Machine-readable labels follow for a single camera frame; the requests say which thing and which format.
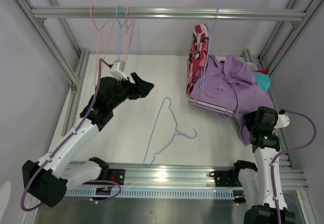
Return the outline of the teal trousers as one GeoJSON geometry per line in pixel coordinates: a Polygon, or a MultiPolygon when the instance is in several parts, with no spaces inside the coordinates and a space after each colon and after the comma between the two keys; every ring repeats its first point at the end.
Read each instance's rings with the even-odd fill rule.
{"type": "Polygon", "coordinates": [[[267,92],[271,86],[271,78],[262,72],[253,71],[256,76],[257,85],[265,92],[267,92]]]}

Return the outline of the purple trousers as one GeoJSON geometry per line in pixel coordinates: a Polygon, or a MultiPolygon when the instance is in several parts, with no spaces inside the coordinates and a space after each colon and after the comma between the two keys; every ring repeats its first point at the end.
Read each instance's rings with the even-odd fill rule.
{"type": "Polygon", "coordinates": [[[266,91],[257,85],[257,78],[248,64],[235,56],[227,56],[221,63],[209,55],[203,85],[195,84],[189,104],[209,110],[221,117],[235,117],[238,136],[247,146],[250,133],[243,116],[264,106],[274,109],[266,91]]]}

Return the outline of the pink hanger with teal trousers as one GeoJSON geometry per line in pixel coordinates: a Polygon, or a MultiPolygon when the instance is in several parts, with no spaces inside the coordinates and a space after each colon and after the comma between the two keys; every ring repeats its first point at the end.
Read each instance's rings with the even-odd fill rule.
{"type": "Polygon", "coordinates": [[[133,31],[135,27],[135,19],[129,18],[129,6],[126,8],[126,33],[125,33],[125,43],[124,43],[124,51],[123,51],[123,61],[126,62],[129,54],[129,49],[132,41],[133,31]]]}

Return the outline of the pink wire hanger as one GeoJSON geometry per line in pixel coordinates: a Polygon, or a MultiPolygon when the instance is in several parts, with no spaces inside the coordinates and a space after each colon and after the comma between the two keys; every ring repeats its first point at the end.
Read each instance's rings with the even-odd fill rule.
{"type": "Polygon", "coordinates": [[[115,25],[115,20],[107,19],[103,24],[98,25],[95,20],[95,17],[94,17],[94,6],[90,7],[90,16],[91,16],[93,25],[96,29],[96,32],[97,32],[96,61],[95,61],[95,73],[94,73],[94,86],[97,86],[99,72],[101,72],[101,69],[99,68],[99,54],[101,53],[100,51],[103,49],[103,42],[104,42],[104,39],[102,38],[102,34],[104,34],[107,31],[106,27],[110,26],[110,32],[109,32],[108,39],[107,39],[107,45],[106,45],[106,49],[104,51],[104,56],[103,56],[103,58],[105,58],[107,51],[108,51],[112,30],[115,25]]]}

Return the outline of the red trousers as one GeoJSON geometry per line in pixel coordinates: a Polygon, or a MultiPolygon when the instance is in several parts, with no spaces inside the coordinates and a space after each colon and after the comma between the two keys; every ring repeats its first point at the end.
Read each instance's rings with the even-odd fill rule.
{"type": "Polygon", "coordinates": [[[222,72],[226,77],[231,78],[250,78],[253,77],[255,72],[263,75],[267,74],[266,70],[258,68],[254,63],[245,62],[237,57],[227,57],[224,60],[222,72]]]}

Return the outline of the white plastic mesh basket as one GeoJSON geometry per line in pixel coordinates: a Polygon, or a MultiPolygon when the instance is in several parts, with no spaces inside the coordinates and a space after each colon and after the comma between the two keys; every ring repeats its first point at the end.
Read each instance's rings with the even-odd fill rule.
{"type": "Polygon", "coordinates": [[[246,62],[247,66],[252,70],[252,71],[258,71],[259,68],[256,64],[252,63],[252,62],[246,62]]]}

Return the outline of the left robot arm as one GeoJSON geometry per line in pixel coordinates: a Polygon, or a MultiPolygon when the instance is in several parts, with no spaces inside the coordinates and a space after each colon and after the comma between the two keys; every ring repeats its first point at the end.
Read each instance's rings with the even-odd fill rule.
{"type": "Polygon", "coordinates": [[[27,194],[48,207],[56,206],[66,192],[82,184],[98,183],[119,186],[110,178],[109,164],[98,157],[90,158],[78,168],[66,171],[66,167],[78,152],[96,136],[113,118],[113,110],[125,100],[146,97],[154,84],[142,80],[135,72],[128,78],[99,77],[95,93],[80,114],[80,118],[66,134],[56,149],[49,151],[38,161],[27,160],[22,166],[24,192],[21,209],[32,211],[24,205],[27,194]]]}

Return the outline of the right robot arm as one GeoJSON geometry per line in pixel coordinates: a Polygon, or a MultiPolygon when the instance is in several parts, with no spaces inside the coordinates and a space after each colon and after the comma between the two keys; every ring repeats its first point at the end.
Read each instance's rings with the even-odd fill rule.
{"type": "Polygon", "coordinates": [[[280,143],[273,133],[279,115],[274,109],[259,107],[243,119],[256,163],[236,162],[230,179],[245,193],[248,209],[244,223],[295,223],[296,216],[288,211],[280,181],[280,143]]]}

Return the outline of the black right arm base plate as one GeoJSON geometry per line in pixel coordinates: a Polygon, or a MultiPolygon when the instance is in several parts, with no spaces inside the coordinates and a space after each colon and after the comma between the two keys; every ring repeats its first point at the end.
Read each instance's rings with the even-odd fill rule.
{"type": "Polygon", "coordinates": [[[211,171],[209,177],[214,179],[216,187],[242,187],[234,170],[211,171]]]}

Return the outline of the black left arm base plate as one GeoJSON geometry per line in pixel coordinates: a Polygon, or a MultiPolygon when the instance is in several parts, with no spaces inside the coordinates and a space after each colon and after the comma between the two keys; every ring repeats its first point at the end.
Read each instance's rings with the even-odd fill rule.
{"type": "Polygon", "coordinates": [[[126,171],[124,169],[109,169],[107,180],[122,186],[125,180],[125,173],[126,171]]]}

